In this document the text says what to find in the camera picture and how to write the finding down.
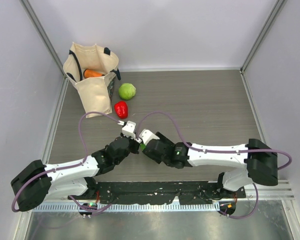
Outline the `green paper box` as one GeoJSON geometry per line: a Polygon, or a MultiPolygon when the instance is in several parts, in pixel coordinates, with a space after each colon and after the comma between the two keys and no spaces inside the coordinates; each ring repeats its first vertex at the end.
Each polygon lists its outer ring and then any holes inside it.
{"type": "Polygon", "coordinates": [[[143,151],[146,148],[146,145],[144,143],[140,144],[140,149],[143,151]]]}

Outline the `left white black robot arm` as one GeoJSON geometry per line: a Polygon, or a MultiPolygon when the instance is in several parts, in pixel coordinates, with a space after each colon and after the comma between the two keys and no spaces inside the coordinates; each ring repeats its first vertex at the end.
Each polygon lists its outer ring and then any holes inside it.
{"type": "Polygon", "coordinates": [[[58,164],[32,161],[10,182],[14,193],[12,211],[32,210],[49,197],[92,199],[97,188],[91,179],[112,171],[130,153],[138,154],[141,143],[140,138],[119,136],[105,148],[79,160],[58,164]]]}

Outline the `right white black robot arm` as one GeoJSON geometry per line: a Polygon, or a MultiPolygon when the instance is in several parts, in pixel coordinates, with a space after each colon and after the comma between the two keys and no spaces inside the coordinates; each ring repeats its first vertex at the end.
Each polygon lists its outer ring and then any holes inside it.
{"type": "Polygon", "coordinates": [[[276,186],[278,184],[278,155],[258,139],[233,146],[206,146],[196,143],[173,143],[160,132],[148,129],[139,134],[142,152],[158,164],[182,169],[184,167],[221,166],[231,171],[218,176],[216,193],[228,197],[249,184],[276,186]]]}

